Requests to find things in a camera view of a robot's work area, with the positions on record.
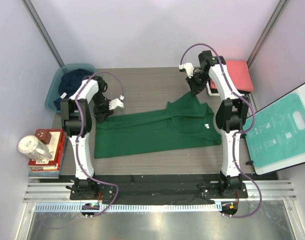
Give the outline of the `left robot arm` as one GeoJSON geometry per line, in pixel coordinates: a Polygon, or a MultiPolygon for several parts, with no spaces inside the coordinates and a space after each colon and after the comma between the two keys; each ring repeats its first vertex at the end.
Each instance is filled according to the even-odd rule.
{"type": "Polygon", "coordinates": [[[60,103],[62,129],[70,140],[75,160],[73,185],[66,186],[71,200],[92,200],[99,194],[89,146],[93,126],[89,103],[94,102],[94,117],[103,123],[114,113],[111,100],[104,96],[107,89],[108,84],[101,76],[86,76],[76,92],[60,103]]]}

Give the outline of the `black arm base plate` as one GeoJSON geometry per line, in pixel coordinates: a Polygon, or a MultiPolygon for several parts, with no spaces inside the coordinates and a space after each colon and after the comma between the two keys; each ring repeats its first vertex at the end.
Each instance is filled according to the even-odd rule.
{"type": "Polygon", "coordinates": [[[218,174],[101,175],[99,183],[74,180],[66,189],[70,199],[100,199],[117,203],[136,202],[166,205],[181,200],[246,199],[248,192],[242,177],[225,183],[218,174]]]}

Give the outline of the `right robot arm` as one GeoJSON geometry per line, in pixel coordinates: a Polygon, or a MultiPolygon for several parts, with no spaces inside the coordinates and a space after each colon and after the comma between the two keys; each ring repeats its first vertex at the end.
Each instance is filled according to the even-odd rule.
{"type": "Polygon", "coordinates": [[[179,70],[187,74],[186,81],[193,96],[201,93],[209,80],[217,88],[221,104],[215,115],[223,146],[223,163],[217,191],[223,198],[232,198],[242,189],[240,169],[240,139],[249,106],[235,87],[222,56],[213,56],[210,50],[198,55],[200,67],[192,63],[180,63],[179,70]]]}

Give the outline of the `green t shirt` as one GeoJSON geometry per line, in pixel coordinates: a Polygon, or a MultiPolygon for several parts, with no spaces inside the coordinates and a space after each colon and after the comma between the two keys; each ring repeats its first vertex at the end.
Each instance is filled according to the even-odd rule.
{"type": "Polygon", "coordinates": [[[95,159],[219,146],[214,112],[187,92],[164,109],[108,117],[95,129],[95,159]]]}

